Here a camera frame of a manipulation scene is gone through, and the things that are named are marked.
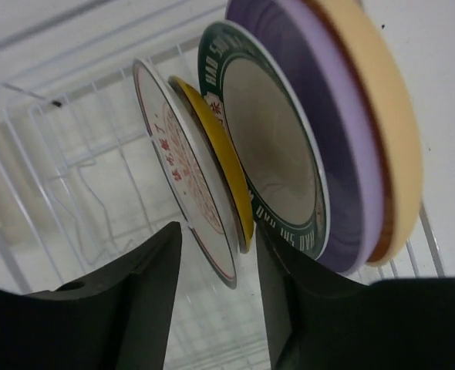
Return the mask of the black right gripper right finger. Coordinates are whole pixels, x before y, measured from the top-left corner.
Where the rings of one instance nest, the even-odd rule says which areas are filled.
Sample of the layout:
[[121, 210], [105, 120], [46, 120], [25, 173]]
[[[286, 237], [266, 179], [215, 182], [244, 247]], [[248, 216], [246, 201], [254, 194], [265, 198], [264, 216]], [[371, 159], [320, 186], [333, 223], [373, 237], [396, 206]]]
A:
[[364, 285], [256, 227], [273, 369], [455, 369], [455, 278]]

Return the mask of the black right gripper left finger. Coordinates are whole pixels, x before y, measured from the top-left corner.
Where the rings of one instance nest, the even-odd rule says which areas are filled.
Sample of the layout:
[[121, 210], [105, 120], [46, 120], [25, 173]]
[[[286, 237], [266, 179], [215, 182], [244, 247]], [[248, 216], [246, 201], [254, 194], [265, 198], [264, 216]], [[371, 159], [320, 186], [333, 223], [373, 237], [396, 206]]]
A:
[[181, 248], [173, 221], [55, 291], [0, 289], [0, 369], [161, 369]]

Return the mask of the white wire dish rack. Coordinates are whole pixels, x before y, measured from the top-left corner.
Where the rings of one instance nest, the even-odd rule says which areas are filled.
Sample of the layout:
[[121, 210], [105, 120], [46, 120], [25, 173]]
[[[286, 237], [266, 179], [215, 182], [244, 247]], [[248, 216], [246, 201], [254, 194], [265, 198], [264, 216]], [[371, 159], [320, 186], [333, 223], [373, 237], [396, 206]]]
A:
[[[161, 369], [272, 368], [256, 248], [256, 227], [263, 220], [254, 219], [250, 250], [242, 254], [240, 218], [201, 127], [242, 232], [236, 260], [238, 284], [230, 289], [192, 237], [160, 165], [136, 95], [135, 59], [69, 91], [4, 110], [0, 124], [32, 195], [22, 200], [13, 185], [8, 185], [25, 225], [23, 231], [9, 234], [0, 221], [0, 246], [15, 248], [8, 270], [16, 284], [6, 288], [0, 283], [0, 289], [19, 295], [55, 291], [134, 250], [176, 221], [182, 231], [180, 270]], [[171, 76], [180, 77], [177, 73], [164, 76], [149, 59], [140, 60], [151, 64], [166, 82]], [[388, 182], [383, 148], [367, 112], [385, 191], [379, 242], [386, 222]], [[407, 279], [399, 275], [386, 278], [384, 267], [393, 258], [378, 267], [367, 261], [353, 274], [337, 274], [364, 285]], [[429, 277], [414, 274], [408, 278]]]

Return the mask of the dark green rimmed plate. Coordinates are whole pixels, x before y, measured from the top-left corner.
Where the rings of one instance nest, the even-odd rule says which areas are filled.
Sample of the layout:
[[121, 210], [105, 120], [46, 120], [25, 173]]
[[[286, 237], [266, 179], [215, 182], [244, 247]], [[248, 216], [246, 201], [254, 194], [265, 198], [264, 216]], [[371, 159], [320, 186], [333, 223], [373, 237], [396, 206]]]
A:
[[324, 166], [308, 118], [267, 49], [246, 29], [211, 23], [198, 47], [201, 95], [227, 131], [256, 221], [313, 260], [331, 226]]

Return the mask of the white plate orange sunburst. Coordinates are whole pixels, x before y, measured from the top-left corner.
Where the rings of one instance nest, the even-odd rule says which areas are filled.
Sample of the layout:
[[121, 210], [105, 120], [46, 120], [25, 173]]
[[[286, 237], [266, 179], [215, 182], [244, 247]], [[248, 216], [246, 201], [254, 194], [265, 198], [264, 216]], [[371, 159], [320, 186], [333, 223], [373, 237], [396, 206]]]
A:
[[132, 70], [147, 131], [187, 227], [215, 274], [234, 289], [242, 232], [200, 120], [151, 64], [135, 59]]

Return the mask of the beige plastic plate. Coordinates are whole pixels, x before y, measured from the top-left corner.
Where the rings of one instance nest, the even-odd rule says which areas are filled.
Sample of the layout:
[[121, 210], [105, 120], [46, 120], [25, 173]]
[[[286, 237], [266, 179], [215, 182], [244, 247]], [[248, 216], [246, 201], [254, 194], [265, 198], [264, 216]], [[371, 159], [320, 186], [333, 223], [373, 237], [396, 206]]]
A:
[[323, 21], [358, 79], [383, 148], [386, 222], [367, 264], [394, 258], [420, 212], [423, 161], [419, 127], [402, 74], [380, 31], [354, 1], [307, 1]]

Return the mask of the yellow rimmed amber plate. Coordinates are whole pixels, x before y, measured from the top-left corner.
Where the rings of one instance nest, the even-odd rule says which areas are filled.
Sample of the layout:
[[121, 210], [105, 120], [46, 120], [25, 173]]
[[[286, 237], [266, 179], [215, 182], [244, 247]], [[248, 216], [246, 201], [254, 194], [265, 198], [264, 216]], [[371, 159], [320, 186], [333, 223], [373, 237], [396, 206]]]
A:
[[178, 90], [186, 97], [200, 119], [203, 131], [207, 134], [240, 218], [244, 235], [244, 246], [240, 247], [240, 252], [247, 254], [254, 234], [254, 218], [248, 186], [234, 146], [212, 109], [193, 86], [178, 76], [171, 76], [168, 82], [174, 90]]

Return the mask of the purple plastic plate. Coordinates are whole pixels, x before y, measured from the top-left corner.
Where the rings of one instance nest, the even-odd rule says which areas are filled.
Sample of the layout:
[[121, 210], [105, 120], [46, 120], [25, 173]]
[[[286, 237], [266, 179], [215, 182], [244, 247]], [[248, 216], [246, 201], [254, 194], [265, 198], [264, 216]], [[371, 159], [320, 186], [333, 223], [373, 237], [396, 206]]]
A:
[[379, 240], [385, 191], [372, 122], [337, 38], [302, 1], [230, 1], [226, 17], [270, 52], [302, 104], [329, 187], [329, 242], [318, 261], [353, 274]]

